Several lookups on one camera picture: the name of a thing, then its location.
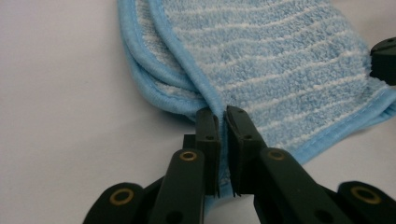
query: clamp jaw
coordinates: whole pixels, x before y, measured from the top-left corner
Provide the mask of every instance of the clamp jaw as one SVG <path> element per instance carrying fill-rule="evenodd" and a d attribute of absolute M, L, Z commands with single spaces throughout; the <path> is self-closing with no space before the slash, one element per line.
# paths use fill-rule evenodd
<path fill-rule="evenodd" d="M 289 152 L 268 147 L 243 109 L 228 106 L 225 118 L 233 194 L 254 195 L 261 223 L 396 223 L 396 202 L 380 189 L 354 181 L 332 192 Z M 204 223 L 205 195 L 219 196 L 219 152 L 218 119 L 202 109 L 164 177 L 107 189 L 84 224 Z"/>

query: striped towel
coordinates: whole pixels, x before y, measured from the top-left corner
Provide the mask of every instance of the striped towel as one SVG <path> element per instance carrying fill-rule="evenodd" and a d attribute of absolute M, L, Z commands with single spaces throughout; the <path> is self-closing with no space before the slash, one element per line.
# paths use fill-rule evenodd
<path fill-rule="evenodd" d="M 119 0 L 132 75 L 148 101 L 194 119 L 245 109 L 269 147 L 309 161 L 396 114 L 364 41 L 329 0 Z M 224 147 L 222 195 L 231 194 Z"/>

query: blue cloth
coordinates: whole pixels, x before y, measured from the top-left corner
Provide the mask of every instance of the blue cloth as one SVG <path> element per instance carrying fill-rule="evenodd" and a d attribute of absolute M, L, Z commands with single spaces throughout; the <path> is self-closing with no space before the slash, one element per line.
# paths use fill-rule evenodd
<path fill-rule="evenodd" d="M 207 105 L 219 120 L 241 107 L 269 147 L 300 163 L 396 114 L 396 92 L 368 76 L 368 47 L 328 0 L 119 0 L 119 12 L 150 102 L 191 119 Z"/>

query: terry cloth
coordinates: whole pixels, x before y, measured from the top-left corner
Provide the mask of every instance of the terry cloth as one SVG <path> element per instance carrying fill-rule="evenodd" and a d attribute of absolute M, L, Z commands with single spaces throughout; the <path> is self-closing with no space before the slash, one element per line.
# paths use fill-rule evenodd
<path fill-rule="evenodd" d="M 369 77 L 368 47 L 329 0 L 119 0 L 119 11 L 150 102 L 192 119 L 205 105 L 219 120 L 241 107 L 269 147 L 300 163 L 396 114 L 396 92 Z"/>

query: microfiber cloth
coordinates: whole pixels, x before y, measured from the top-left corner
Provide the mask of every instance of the microfiber cloth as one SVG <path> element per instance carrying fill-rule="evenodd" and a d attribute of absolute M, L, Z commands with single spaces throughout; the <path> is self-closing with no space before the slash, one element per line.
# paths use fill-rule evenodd
<path fill-rule="evenodd" d="M 364 41 L 329 0 L 119 0 L 127 59 L 142 94 L 194 119 L 246 110 L 269 147 L 304 163 L 396 114 L 369 77 Z M 225 124 L 221 195 L 231 194 Z"/>

